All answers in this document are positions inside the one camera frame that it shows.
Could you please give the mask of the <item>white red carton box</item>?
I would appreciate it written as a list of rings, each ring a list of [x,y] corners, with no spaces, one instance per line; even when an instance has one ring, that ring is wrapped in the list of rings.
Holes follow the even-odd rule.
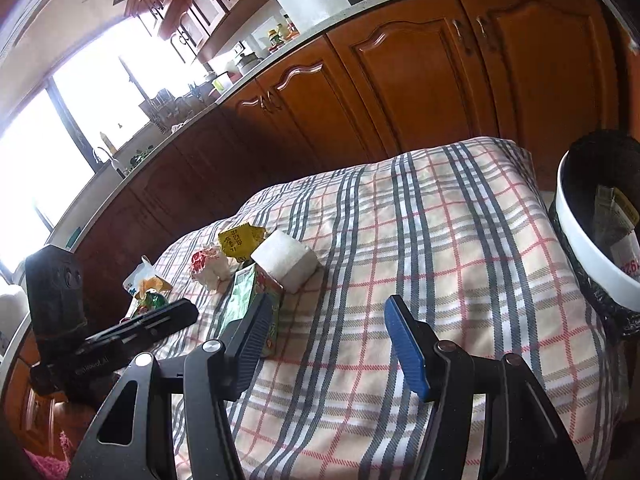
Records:
[[[640,280],[640,245],[637,233],[629,232],[611,246],[612,260],[626,275]]]

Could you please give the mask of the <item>white trash bin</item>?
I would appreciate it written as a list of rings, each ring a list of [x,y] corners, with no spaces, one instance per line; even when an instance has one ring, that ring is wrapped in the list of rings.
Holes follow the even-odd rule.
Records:
[[[594,239],[597,186],[615,186],[639,206],[639,142],[628,134],[598,130],[575,141],[556,172],[555,206],[578,262],[616,304],[637,312],[639,285],[626,278]]]

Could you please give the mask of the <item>black trash bag liner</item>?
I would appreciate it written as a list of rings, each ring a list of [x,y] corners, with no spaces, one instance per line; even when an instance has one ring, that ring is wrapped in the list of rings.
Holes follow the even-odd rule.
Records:
[[[632,206],[630,199],[619,188],[615,186],[608,188],[603,184],[597,186],[594,204],[596,205],[592,222],[594,239],[597,246],[613,262],[611,246],[614,243],[631,231],[637,233],[639,241],[639,206]],[[617,344],[622,339],[637,337],[639,335],[639,310],[634,312],[616,304],[606,291],[593,278],[589,277],[578,262],[562,231],[559,214],[556,212],[555,194],[550,208],[550,219],[556,236],[568,260],[570,260],[579,288],[591,307],[600,316],[608,339],[612,344]]]

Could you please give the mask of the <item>green snack packet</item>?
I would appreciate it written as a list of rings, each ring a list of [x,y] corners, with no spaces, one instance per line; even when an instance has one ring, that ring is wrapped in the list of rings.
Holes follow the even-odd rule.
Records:
[[[134,316],[142,315],[168,305],[166,297],[154,289],[147,290],[137,299]]]

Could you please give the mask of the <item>red white crumpled paper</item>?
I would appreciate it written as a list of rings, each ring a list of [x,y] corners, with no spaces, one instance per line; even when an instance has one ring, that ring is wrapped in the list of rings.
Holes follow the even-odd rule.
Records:
[[[215,289],[220,282],[231,278],[228,258],[219,246],[197,250],[191,256],[190,275],[193,281]]]

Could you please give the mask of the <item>green tea box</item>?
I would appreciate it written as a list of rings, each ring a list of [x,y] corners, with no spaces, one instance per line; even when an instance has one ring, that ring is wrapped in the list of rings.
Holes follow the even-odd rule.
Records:
[[[222,300],[218,335],[231,337],[231,330],[228,330],[228,326],[245,318],[253,304],[262,296],[269,298],[271,307],[271,314],[268,316],[269,327],[262,347],[262,357],[270,358],[277,347],[283,288],[257,263],[243,266],[235,272],[229,290]]]

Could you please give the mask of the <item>yellow crumpled wrapper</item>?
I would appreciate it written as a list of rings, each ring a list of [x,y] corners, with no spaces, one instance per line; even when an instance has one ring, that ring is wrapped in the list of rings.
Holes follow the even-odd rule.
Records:
[[[266,237],[267,230],[263,226],[244,223],[220,232],[218,242],[227,257],[242,263],[250,260],[250,255]]]

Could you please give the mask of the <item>plaid tablecloth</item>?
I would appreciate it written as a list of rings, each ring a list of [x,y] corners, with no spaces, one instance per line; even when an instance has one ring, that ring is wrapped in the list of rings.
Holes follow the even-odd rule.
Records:
[[[603,476],[626,408],[625,363],[579,290],[528,151],[475,138],[256,193],[158,258],[171,298],[200,315],[155,347],[157,359],[219,334],[224,289],[194,281],[191,258],[244,223],[291,235],[319,261],[283,297],[276,348],[228,407],[247,478],[410,476],[431,409],[407,388],[386,333],[395,294],[473,356],[522,356],[587,476]]]

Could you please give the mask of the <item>wooden lower cabinets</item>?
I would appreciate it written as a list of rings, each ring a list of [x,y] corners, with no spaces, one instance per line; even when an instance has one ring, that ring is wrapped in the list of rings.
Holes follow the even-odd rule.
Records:
[[[620,124],[622,30],[600,0],[387,0],[301,41],[182,127],[79,243],[90,330],[122,280],[256,193],[475,138],[532,156],[553,188],[575,140]]]

